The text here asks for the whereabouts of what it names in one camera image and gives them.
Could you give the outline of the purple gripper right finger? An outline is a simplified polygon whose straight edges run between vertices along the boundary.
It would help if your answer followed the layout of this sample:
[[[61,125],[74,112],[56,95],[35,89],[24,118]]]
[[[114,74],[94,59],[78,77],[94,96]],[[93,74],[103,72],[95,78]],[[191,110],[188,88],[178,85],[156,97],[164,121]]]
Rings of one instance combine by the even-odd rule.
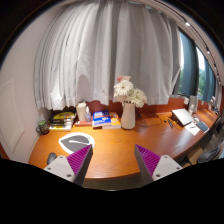
[[[182,169],[170,156],[159,156],[140,145],[135,145],[134,155],[145,184],[159,180]]]

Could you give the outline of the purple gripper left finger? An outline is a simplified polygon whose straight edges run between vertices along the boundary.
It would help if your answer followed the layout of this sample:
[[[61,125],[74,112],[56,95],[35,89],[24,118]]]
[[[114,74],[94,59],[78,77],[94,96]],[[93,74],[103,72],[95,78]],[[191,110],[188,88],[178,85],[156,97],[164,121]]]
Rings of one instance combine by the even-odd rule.
[[[92,155],[92,145],[87,145],[69,156],[58,156],[44,170],[82,186]]]

